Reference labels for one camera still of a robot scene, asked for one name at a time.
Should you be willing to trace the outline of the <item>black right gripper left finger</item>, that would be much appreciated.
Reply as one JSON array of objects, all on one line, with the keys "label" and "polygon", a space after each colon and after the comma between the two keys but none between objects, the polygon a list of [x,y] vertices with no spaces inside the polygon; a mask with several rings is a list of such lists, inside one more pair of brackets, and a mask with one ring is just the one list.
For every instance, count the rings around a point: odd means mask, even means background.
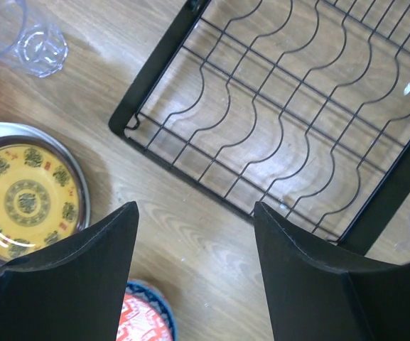
[{"label": "black right gripper left finger", "polygon": [[0,340],[115,340],[138,224],[127,202],[0,266]]}]

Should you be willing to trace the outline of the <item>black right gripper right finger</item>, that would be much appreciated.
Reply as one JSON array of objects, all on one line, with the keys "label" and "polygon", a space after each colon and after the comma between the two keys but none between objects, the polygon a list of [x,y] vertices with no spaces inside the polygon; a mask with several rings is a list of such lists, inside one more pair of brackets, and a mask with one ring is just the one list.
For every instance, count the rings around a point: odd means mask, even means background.
[{"label": "black right gripper right finger", "polygon": [[263,202],[254,231],[275,340],[410,340],[410,263],[337,247]]}]

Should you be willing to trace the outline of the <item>clear faceted drinking glass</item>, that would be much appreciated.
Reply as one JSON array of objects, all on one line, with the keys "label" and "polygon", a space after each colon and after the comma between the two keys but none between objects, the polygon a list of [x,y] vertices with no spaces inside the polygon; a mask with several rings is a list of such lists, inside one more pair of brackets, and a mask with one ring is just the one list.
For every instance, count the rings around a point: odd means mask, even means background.
[{"label": "clear faceted drinking glass", "polygon": [[62,70],[69,47],[63,32],[27,1],[0,1],[0,62],[44,78]]}]

